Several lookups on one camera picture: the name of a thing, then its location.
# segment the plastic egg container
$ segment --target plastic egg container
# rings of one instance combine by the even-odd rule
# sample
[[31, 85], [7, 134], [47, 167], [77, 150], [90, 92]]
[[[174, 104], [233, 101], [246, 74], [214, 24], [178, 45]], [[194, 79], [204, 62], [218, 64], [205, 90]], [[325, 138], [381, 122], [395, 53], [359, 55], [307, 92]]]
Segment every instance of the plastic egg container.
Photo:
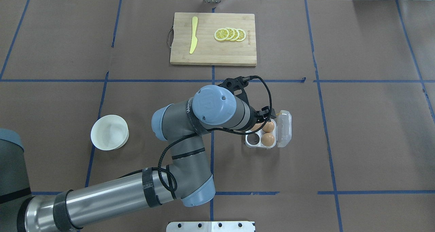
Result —
[[264, 127], [256, 133], [246, 135], [245, 136], [245, 144], [249, 148], [263, 148], [270, 149], [278, 145], [278, 147], [285, 147], [292, 139], [292, 115], [285, 110], [281, 110], [277, 114], [276, 121], [271, 119], [271, 122], [274, 124], [273, 131], [271, 134], [274, 137], [273, 144], [271, 146], [267, 146], [262, 143], [262, 137], [266, 133], [263, 131]]

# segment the blue joint cap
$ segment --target blue joint cap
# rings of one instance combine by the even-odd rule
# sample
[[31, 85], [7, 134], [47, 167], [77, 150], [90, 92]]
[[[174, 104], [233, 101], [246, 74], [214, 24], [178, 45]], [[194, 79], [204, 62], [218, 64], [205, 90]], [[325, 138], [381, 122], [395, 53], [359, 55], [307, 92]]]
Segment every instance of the blue joint cap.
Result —
[[163, 122], [163, 116], [166, 112], [166, 109], [170, 107], [173, 104], [170, 104], [166, 107], [161, 108], [160, 110], [157, 110], [153, 117], [151, 118], [151, 128], [153, 129], [153, 132], [156, 134], [157, 139], [160, 139], [162, 141], [167, 141], [167, 139], [163, 136], [162, 131], [162, 122]]
[[207, 203], [213, 199], [216, 193], [216, 189], [214, 188], [213, 182], [213, 174], [210, 178], [205, 181], [201, 187], [195, 190], [192, 194], [188, 195], [185, 198], [182, 198], [183, 204], [187, 207], [199, 206], [204, 203]]
[[21, 142], [21, 138], [18, 135], [18, 133], [14, 132], [12, 130], [6, 129], [6, 128], [0, 128], [0, 139], [6, 140], [8, 142], [11, 142], [11, 143], [18, 145], [24, 151], [23, 143]]
[[208, 125], [222, 125], [236, 112], [236, 98], [227, 89], [217, 85], [202, 87], [192, 101], [195, 116]]

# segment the lemon slice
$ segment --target lemon slice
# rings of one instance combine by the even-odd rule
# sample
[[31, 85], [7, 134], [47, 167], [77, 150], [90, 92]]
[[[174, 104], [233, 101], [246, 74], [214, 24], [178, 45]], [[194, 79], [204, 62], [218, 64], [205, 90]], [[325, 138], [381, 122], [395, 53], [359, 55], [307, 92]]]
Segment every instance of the lemon slice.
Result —
[[234, 37], [232, 39], [230, 39], [230, 41], [235, 41], [239, 38], [240, 36], [240, 32], [238, 29], [233, 29], [234, 30]]
[[243, 29], [237, 29], [239, 32], [239, 37], [236, 39], [237, 42], [242, 42], [246, 38], [246, 32]]
[[234, 28], [225, 28], [230, 32], [230, 35], [225, 40], [231, 40], [236, 36], [236, 30]]
[[216, 32], [214, 32], [214, 38], [218, 41], [224, 41], [229, 35], [230, 32], [225, 28], [217, 29]]

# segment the brown table surface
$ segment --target brown table surface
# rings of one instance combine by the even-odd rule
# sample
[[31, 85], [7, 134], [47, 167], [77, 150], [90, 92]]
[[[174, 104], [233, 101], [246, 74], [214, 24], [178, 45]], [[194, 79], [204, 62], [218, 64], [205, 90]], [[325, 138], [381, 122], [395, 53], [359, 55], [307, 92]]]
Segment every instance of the brown table surface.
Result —
[[[250, 220], [267, 232], [432, 232], [434, 10], [404, 0], [0, 0], [0, 128], [21, 135], [34, 194], [53, 195], [156, 166], [167, 145], [151, 130], [157, 109], [258, 74], [274, 108], [292, 113], [287, 147], [212, 133], [212, 202], [173, 201], [82, 231]], [[170, 65], [175, 12], [255, 14], [258, 65]], [[255, 108], [267, 104], [260, 83], [247, 93]], [[90, 141], [107, 114], [129, 125], [119, 150]]]

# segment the white bowl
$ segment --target white bowl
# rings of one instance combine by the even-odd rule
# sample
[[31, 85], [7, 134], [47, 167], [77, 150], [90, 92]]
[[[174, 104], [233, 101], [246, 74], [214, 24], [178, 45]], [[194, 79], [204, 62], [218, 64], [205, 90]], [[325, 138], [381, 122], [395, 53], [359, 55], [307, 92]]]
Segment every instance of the white bowl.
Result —
[[127, 122], [117, 115], [104, 116], [93, 125], [90, 139], [100, 150], [116, 150], [127, 142]]

